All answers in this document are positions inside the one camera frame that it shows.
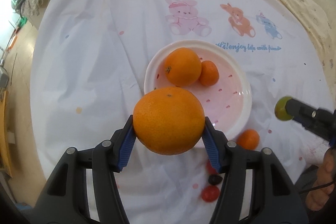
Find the wooden furniture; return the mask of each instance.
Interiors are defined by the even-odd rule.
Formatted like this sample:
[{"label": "wooden furniture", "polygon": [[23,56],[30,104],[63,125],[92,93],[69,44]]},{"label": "wooden furniture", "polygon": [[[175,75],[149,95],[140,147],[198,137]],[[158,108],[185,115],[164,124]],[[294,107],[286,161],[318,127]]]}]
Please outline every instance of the wooden furniture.
[{"label": "wooden furniture", "polygon": [[12,162],[9,153],[7,124],[6,124],[6,105],[8,101],[8,91],[3,92],[3,98],[0,102],[0,171],[5,171],[8,175],[12,175]]}]

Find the metal screw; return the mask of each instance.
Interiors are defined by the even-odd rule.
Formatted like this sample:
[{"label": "metal screw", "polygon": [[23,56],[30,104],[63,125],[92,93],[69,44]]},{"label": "metal screw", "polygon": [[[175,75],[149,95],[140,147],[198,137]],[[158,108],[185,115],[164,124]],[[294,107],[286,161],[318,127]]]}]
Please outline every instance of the metal screw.
[{"label": "metal screw", "polygon": [[234,141],[228,141],[228,142],[227,142],[227,146],[233,148],[233,147],[236,147],[237,144],[236,144]]},{"label": "metal screw", "polygon": [[266,154],[266,155],[271,155],[271,154],[272,154],[272,150],[271,150],[270,148],[268,148],[268,147],[264,148],[262,151],[263,151],[264,154]]},{"label": "metal screw", "polygon": [[71,155],[71,154],[75,153],[75,151],[76,151],[76,149],[74,147],[69,147],[67,149],[67,154]]},{"label": "metal screw", "polygon": [[109,147],[109,146],[111,145],[111,141],[110,141],[110,140],[105,140],[105,141],[103,141],[103,142],[101,143],[101,145],[102,145],[103,147]]}]

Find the orange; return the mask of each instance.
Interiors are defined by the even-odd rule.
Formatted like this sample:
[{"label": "orange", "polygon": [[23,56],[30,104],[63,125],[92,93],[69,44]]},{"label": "orange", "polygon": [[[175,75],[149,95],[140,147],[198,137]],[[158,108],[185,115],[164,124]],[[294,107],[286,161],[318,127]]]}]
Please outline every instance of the orange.
[{"label": "orange", "polygon": [[199,100],[175,86],[147,93],[133,111],[136,136],[149,150],[161,155],[181,154],[193,148],[204,125]]},{"label": "orange", "polygon": [[176,86],[187,86],[196,82],[202,71],[198,55],[189,48],[178,48],[171,52],[164,63],[166,76]]},{"label": "orange", "polygon": [[202,72],[201,76],[199,77],[199,81],[204,86],[211,86],[218,82],[219,73],[216,65],[209,61],[202,62]]},{"label": "orange", "polygon": [[258,132],[254,129],[247,129],[238,137],[237,144],[244,149],[254,150],[257,148],[259,141],[260,137]]}]

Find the green lime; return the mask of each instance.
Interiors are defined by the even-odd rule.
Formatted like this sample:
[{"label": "green lime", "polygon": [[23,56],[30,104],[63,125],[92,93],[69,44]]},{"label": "green lime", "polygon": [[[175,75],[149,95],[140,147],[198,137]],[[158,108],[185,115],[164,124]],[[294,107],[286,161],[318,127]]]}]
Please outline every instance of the green lime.
[{"label": "green lime", "polygon": [[275,105],[274,114],[281,121],[289,121],[293,119],[293,116],[289,115],[285,109],[285,106],[290,99],[293,98],[290,96],[282,97]]}]

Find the red tomato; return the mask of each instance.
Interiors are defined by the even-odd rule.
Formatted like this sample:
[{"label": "red tomato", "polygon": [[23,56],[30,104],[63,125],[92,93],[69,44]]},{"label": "red tomato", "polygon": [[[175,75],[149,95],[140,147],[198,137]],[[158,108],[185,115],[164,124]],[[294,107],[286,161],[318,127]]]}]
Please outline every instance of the red tomato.
[{"label": "red tomato", "polygon": [[208,160],[208,162],[207,162],[206,169],[207,169],[207,171],[210,175],[217,175],[218,174],[216,169],[211,166],[210,160]]},{"label": "red tomato", "polygon": [[201,197],[205,202],[213,202],[218,199],[220,190],[213,185],[209,185],[202,190]]}]

